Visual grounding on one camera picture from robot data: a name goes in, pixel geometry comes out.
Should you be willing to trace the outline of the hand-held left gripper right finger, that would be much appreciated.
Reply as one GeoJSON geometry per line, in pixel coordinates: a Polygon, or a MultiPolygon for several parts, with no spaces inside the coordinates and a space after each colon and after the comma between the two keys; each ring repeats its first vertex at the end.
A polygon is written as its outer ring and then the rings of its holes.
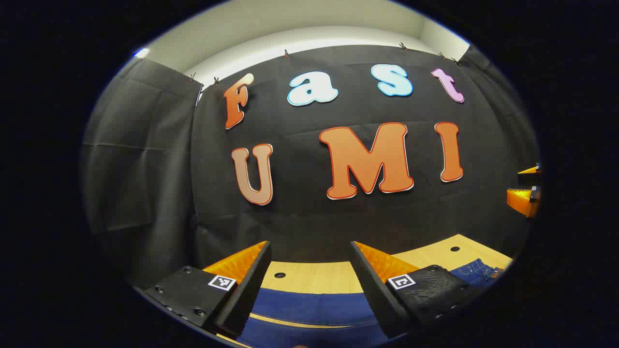
{"type": "Polygon", "coordinates": [[[480,296],[480,287],[444,267],[416,267],[356,241],[350,242],[350,263],[389,338],[438,327],[480,296]]]}

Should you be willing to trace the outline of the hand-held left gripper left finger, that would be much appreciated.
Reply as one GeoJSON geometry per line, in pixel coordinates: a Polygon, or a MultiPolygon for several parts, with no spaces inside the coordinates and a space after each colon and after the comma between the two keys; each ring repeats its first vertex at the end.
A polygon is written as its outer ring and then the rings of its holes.
{"type": "Polygon", "coordinates": [[[183,266],[149,287],[149,299],[202,330],[238,336],[272,260],[268,241],[199,269],[183,266]]]}

